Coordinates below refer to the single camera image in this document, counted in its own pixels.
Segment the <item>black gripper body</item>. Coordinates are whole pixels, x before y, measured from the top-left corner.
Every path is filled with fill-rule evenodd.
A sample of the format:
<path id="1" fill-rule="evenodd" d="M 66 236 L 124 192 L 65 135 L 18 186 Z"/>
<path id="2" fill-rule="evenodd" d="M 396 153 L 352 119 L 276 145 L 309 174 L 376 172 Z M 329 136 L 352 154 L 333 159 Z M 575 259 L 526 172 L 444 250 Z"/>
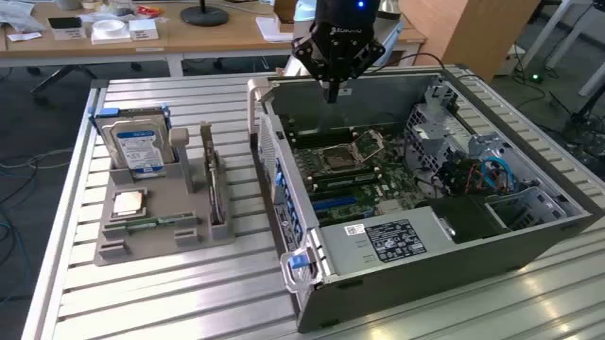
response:
<path id="1" fill-rule="evenodd" d="M 333 40 L 367 42 L 375 39 L 373 22 L 377 1 L 317 1 L 311 37 L 328 64 L 331 82 L 331 47 Z"/>

